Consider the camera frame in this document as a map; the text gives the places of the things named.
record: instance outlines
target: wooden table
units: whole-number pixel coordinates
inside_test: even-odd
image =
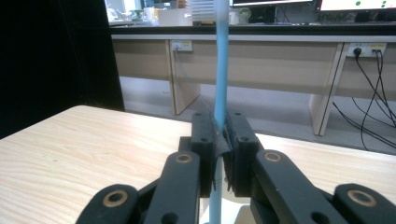
[[[191,125],[77,106],[0,140],[0,223],[73,223],[109,185],[140,189],[161,174]],[[319,188],[358,183],[396,203],[396,157],[258,135]]]

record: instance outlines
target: gray floor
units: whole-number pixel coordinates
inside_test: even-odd
[[[213,107],[215,101],[215,86],[202,85],[200,98],[189,105],[182,114],[175,116],[172,114],[171,94],[167,81],[121,77],[120,82],[128,112],[189,121],[195,111],[208,106]],[[370,103],[367,99],[356,100],[363,110]],[[308,102],[309,94],[228,88],[228,107],[243,113],[257,133],[365,150],[361,141],[361,131],[348,124],[334,107],[325,135],[314,135]],[[347,116],[361,124],[364,114],[353,104],[351,98],[336,97],[334,102]],[[390,107],[396,111],[396,102],[390,102]],[[390,123],[376,104],[372,105],[370,115]],[[366,119],[364,127],[396,143],[396,128],[370,118]],[[363,140],[370,151],[396,155],[396,148],[365,133]]]

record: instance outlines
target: electrical socket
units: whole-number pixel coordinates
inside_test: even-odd
[[[172,50],[192,51],[192,40],[171,40]]]
[[[350,43],[346,56],[347,57],[355,57],[356,55],[353,52],[353,50],[360,48],[361,55],[359,57],[375,58],[376,54],[373,50],[379,49],[379,50],[381,50],[382,53],[384,53],[386,46],[387,46],[387,43]]]

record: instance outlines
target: black panel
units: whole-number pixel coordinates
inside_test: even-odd
[[[78,31],[61,1],[2,3],[0,138],[74,105],[124,109],[108,26]]]

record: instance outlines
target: computer monitor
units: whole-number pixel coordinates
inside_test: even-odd
[[[298,2],[312,2],[313,0],[233,0],[233,7],[255,7]]]
[[[318,0],[319,11],[368,11],[396,9],[396,0]]]
[[[380,18],[392,14],[387,21],[394,21],[396,0],[318,0],[317,11],[357,12],[355,22],[369,21],[372,13],[377,13]]]

